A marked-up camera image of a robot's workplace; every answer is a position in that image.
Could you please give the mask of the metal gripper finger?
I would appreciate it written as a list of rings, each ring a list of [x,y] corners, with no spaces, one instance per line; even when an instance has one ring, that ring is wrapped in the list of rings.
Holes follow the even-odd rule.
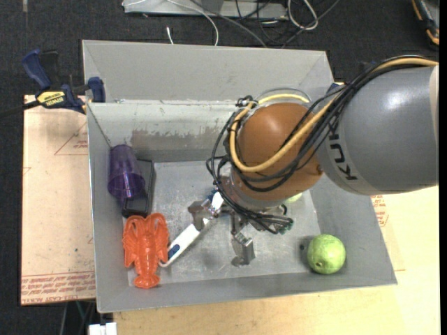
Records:
[[[210,221],[210,202],[195,201],[190,206],[188,206],[188,212],[193,217],[193,226],[195,227],[195,229],[203,230]]]
[[[256,257],[254,253],[254,242],[251,237],[245,237],[241,232],[233,235],[231,240],[235,257],[232,260],[234,266],[249,265]]]

